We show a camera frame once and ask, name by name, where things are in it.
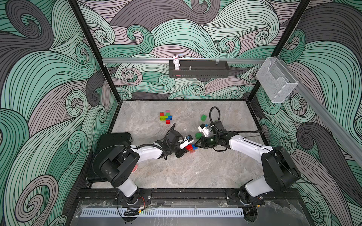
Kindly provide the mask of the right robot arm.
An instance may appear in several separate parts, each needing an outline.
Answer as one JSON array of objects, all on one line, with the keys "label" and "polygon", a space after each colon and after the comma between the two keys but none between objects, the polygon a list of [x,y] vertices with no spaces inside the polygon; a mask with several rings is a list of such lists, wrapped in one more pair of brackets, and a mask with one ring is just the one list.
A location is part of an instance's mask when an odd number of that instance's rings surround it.
[{"label": "right robot arm", "polygon": [[265,146],[246,137],[241,131],[227,131],[221,121],[212,125],[201,124],[198,127],[202,133],[197,143],[200,148],[224,147],[219,152],[234,150],[243,153],[261,164],[263,176],[253,179],[240,188],[239,196],[245,202],[268,192],[282,192],[302,180],[302,184],[312,184],[302,178],[299,169],[290,154],[281,146]]}]

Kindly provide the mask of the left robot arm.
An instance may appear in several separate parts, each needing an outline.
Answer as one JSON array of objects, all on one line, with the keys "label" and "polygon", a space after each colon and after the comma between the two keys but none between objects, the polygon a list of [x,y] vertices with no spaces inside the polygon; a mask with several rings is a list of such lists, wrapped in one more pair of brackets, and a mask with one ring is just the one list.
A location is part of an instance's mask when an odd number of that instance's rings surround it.
[{"label": "left robot arm", "polygon": [[194,139],[191,135],[183,137],[179,132],[171,130],[165,137],[150,144],[131,145],[130,133],[104,134],[100,137],[94,153],[92,169],[95,175],[108,181],[128,199],[139,195],[139,188],[130,179],[130,175],[138,163],[166,159],[175,154],[182,157]]}]

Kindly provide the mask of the white rabbit figurine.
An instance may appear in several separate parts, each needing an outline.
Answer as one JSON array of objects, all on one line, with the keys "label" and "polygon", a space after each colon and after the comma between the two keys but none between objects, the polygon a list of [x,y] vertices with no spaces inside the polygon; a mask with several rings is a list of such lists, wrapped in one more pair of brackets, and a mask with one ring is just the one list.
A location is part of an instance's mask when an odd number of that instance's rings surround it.
[{"label": "white rabbit figurine", "polygon": [[180,70],[180,60],[179,60],[178,55],[173,56],[173,64],[174,64],[175,70]]}]

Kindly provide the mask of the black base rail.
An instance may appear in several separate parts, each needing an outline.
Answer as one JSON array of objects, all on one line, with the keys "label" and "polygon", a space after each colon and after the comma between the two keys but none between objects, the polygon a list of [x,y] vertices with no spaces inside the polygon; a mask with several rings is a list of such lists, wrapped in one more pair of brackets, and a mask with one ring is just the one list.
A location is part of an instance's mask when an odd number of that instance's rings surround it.
[{"label": "black base rail", "polygon": [[167,201],[221,201],[228,205],[257,206],[265,201],[302,200],[296,189],[289,188],[284,192],[268,192],[256,198],[246,198],[246,193],[236,188],[142,188],[134,198],[127,198],[118,189],[80,189],[76,201],[110,201],[117,205],[146,205]]}]

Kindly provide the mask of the black wall shelf tray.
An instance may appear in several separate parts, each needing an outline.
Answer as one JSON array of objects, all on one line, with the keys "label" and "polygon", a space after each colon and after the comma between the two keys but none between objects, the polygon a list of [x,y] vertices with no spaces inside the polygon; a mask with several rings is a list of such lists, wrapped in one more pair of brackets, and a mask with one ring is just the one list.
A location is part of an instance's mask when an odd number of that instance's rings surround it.
[{"label": "black wall shelf tray", "polygon": [[169,77],[179,78],[227,78],[230,67],[224,60],[181,60],[178,67],[169,60]]}]

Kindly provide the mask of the clear plastic wall box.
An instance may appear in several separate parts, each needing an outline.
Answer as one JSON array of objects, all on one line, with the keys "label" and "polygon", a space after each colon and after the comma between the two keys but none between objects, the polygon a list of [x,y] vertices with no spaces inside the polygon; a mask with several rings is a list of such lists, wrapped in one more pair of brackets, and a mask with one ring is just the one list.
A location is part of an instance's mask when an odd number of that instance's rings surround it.
[{"label": "clear plastic wall box", "polygon": [[267,58],[256,77],[272,103],[282,103],[298,86],[287,64],[277,57]]}]

